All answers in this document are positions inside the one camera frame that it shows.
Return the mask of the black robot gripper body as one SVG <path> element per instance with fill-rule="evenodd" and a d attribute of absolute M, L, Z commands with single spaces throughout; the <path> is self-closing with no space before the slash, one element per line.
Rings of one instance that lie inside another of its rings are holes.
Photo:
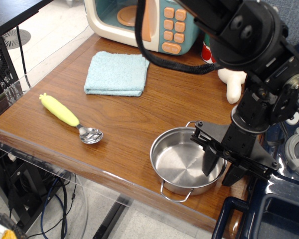
<path fill-rule="evenodd" d="M 231 122 L 220 125 L 198 120 L 191 140 L 203 149 L 210 147 L 219 157 L 231 164 L 248 168 L 246 174 L 268 180 L 281 165 L 261 146 L 258 136 L 269 129 L 268 124 L 251 127 L 248 124 Z"/>

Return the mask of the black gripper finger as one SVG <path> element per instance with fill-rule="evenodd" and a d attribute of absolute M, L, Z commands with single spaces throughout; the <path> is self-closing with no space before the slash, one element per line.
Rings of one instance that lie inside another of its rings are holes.
<path fill-rule="evenodd" d="M 204 149 L 203 161 L 202 161 L 202 171 L 208 176 L 214 169 L 218 162 L 219 157 L 212 151 L 210 147 Z"/>
<path fill-rule="evenodd" d="M 247 173 L 248 168 L 243 165 L 231 164 L 223 181 L 223 186 L 232 186 L 239 180 L 241 180 Z"/>

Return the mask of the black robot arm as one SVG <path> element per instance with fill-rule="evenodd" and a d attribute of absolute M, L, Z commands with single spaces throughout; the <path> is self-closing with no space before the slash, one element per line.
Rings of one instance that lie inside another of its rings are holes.
<path fill-rule="evenodd" d="M 198 121 L 191 139 L 208 159 L 205 175 L 218 158 L 231 163 L 223 185 L 231 186 L 250 173 L 268 180 L 279 169 L 258 142 L 272 125 L 292 119 L 299 110 L 299 54 L 286 40 L 287 26 L 269 4 L 255 0 L 182 0 L 180 5 L 210 36 L 214 64 L 189 66 L 152 55 L 143 45 L 146 3 L 137 5 L 135 36 L 142 55 L 151 63 L 180 72 L 206 74 L 226 68 L 247 74 L 245 90 L 232 110 L 230 125 Z"/>

